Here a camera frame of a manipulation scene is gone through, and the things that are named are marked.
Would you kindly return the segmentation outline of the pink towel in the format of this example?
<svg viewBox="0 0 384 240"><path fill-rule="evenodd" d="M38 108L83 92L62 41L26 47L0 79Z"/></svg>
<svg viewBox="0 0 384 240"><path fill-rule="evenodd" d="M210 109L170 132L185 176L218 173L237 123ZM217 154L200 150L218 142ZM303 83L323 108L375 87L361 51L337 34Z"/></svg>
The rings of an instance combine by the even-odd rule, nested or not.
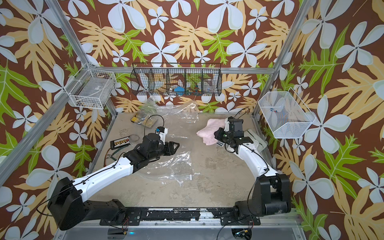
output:
<svg viewBox="0 0 384 240"><path fill-rule="evenodd" d="M207 146L215 145L218 140L215 139L215 132L219 128L225 128L228 119L209 119L206 127L199 130L197 135L203 139L203 143Z"/></svg>

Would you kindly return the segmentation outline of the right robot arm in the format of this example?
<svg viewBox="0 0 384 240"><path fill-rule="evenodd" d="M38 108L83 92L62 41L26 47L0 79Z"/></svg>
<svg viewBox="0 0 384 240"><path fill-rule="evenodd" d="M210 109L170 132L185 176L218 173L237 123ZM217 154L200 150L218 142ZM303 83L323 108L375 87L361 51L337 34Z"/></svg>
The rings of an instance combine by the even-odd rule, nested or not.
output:
<svg viewBox="0 0 384 240"><path fill-rule="evenodd" d="M225 119L225 127L214 133L215 139L243 160L255 177L247 199L235 203L236 218L289 213L291 186L288 176L278 173L267 163L262 157L266 142L254 131L243 130L243 122L229 117Z"/></svg>

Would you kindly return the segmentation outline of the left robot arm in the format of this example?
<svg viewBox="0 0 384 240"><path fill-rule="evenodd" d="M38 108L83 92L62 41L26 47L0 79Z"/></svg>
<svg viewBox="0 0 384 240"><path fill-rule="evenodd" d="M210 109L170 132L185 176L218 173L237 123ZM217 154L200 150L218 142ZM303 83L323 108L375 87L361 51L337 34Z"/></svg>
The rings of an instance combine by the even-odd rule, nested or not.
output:
<svg viewBox="0 0 384 240"><path fill-rule="evenodd" d="M81 222L91 220L101 220L112 225L124 224L128 219L127 209L119 200L100 202L90 198L162 156L173 156L180 144L167 142L167 133L166 128L158 127L154 133L145 135L141 144L123 154L114 163L85 177L74 180L65 177L59 180L48 201L48 209L58 228L66 231Z"/></svg>

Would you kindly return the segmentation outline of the clear plastic vacuum bag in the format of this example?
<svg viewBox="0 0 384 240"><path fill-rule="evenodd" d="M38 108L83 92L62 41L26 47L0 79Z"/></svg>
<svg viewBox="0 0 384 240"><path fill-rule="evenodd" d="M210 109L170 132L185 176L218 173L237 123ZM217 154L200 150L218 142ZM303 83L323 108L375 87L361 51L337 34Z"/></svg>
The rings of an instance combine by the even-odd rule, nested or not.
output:
<svg viewBox="0 0 384 240"><path fill-rule="evenodd" d="M179 143L180 147L174 155L161 157L158 161L150 163L140 170L138 175L152 181L191 181L195 174L193 148L200 140L196 134L200 122L200 110L197 103L188 101L177 106L157 107L148 105L142 111L151 114L151 117L156 116L158 119L152 128L141 125L146 134L154 133L157 127L165 127L168 129L166 141Z"/></svg>

